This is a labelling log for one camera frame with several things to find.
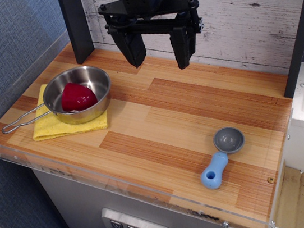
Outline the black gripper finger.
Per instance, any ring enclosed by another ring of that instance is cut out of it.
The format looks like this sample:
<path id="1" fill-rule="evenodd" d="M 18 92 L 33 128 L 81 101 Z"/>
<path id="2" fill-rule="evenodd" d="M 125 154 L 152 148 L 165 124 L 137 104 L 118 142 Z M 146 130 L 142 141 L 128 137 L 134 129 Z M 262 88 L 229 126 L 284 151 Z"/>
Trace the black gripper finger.
<path id="1" fill-rule="evenodd" d="M 190 58 L 196 50 L 196 33 L 194 29 L 176 27 L 170 32 L 170 41 L 178 67 L 183 70 L 190 64 Z"/>
<path id="2" fill-rule="evenodd" d="M 108 33 L 129 64 L 134 67 L 141 66 L 146 57 L 146 48 L 141 34 L 117 29 L 114 26 L 109 27 Z"/>

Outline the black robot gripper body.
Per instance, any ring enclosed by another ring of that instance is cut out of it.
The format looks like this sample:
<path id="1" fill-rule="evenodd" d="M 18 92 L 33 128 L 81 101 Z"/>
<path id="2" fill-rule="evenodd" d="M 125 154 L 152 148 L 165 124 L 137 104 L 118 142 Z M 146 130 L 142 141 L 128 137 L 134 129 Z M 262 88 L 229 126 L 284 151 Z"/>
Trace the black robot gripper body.
<path id="1" fill-rule="evenodd" d="M 168 34 L 174 28 L 200 33 L 198 0 L 117 0 L 100 5 L 109 34 Z"/>

